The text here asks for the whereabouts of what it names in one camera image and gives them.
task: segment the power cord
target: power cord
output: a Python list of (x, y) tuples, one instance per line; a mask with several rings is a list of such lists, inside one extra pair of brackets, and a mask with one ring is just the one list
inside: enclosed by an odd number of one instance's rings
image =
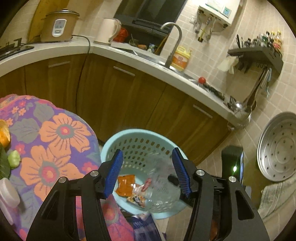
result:
[(83, 68), (84, 68), (84, 65), (85, 65), (85, 62), (86, 62), (87, 56), (89, 55), (89, 51), (90, 51), (90, 49), (91, 49), (91, 42), (90, 42), (90, 40), (88, 39), (88, 37), (85, 37), (85, 36), (82, 36), (82, 35), (74, 35), (74, 34), (72, 34), (72, 36), (85, 38), (85, 39), (87, 39), (87, 41), (89, 42), (89, 49), (88, 49), (88, 51), (87, 51), (86, 57), (85, 57), (85, 59), (84, 59), (84, 62), (83, 62), (83, 64), (82, 64), (82, 68), (81, 68), (81, 72), (80, 72), (79, 80), (78, 80), (78, 85), (77, 85), (77, 91), (76, 91), (76, 97), (75, 97), (75, 111), (76, 111), (76, 114), (77, 114), (77, 95), (78, 95), (78, 89), (79, 89), (79, 84), (80, 84), (80, 79), (81, 79), (82, 71), (83, 71)]

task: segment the rice cooker control panel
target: rice cooker control panel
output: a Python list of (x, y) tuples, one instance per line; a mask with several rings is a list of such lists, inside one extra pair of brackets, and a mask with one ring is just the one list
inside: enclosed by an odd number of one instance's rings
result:
[(60, 37), (63, 34), (66, 26), (66, 22), (67, 22), (66, 19), (57, 19), (54, 22), (54, 27), (52, 29), (53, 37)]

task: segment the plastic laundry basket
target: plastic laundry basket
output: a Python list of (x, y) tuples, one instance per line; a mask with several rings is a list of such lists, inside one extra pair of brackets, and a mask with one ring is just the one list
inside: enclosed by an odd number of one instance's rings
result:
[[(172, 158), (172, 150), (178, 147), (175, 143), (152, 131), (142, 129), (129, 129), (113, 135), (103, 146), (101, 152), (102, 162), (109, 161), (117, 149), (122, 150), (124, 161), (119, 175), (134, 174), (136, 183), (143, 184), (147, 174), (154, 167), (154, 164), (146, 159), (148, 153), (165, 153)], [(132, 214), (144, 213), (141, 207), (128, 203), (125, 197), (118, 196), (115, 190), (118, 187), (116, 182), (113, 195), (117, 204)], [(181, 200), (174, 202), (170, 207), (157, 207), (151, 209), (155, 219), (163, 219), (173, 216), (183, 210), (186, 204)]]

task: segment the metal steamer plate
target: metal steamer plate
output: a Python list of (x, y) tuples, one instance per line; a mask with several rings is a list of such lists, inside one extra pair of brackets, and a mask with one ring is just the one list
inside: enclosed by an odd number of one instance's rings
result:
[(257, 161), (262, 174), (274, 182), (291, 177), (296, 171), (296, 115), (275, 116), (262, 132)]

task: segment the drawer handle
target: drawer handle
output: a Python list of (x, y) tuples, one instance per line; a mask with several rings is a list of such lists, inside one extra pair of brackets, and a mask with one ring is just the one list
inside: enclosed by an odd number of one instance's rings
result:
[(213, 118), (213, 116), (211, 116), (208, 112), (205, 112), (202, 108), (199, 108), (196, 105), (193, 105), (193, 108), (198, 109), (200, 112), (204, 113), (207, 117), (210, 117), (211, 119)]
[(63, 64), (69, 64), (69, 63), (71, 63), (71, 61), (61, 62), (61, 63), (57, 63), (57, 64), (51, 64), (48, 67), (52, 68), (52, 67), (60, 66), (60, 65), (63, 65)]
[(121, 68), (118, 68), (118, 67), (116, 67), (116, 66), (113, 66), (113, 68), (114, 69), (117, 69), (117, 70), (119, 70), (119, 71), (121, 71), (121, 72), (123, 72), (123, 73), (126, 73), (126, 74), (129, 74), (129, 75), (131, 75), (131, 76), (136, 76), (135, 74), (133, 74), (133, 73), (131, 73), (131, 72), (128, 72), (128, 71), (126, 71), (126, 70), (124, 70), (124, 69), (121, 69)]

